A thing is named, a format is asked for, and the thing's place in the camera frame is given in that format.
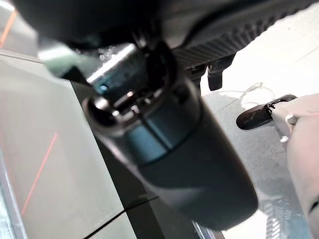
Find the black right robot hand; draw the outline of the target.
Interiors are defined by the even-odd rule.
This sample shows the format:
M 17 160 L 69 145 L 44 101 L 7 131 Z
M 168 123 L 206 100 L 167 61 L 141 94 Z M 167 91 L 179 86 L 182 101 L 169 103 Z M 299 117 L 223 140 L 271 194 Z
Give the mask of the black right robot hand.
M 168 206 L 213 230 L 251 217 L 248 173 L 194 84 L 311 0 L 16 0 L 57 78 L 90 87 L 93 134 Z

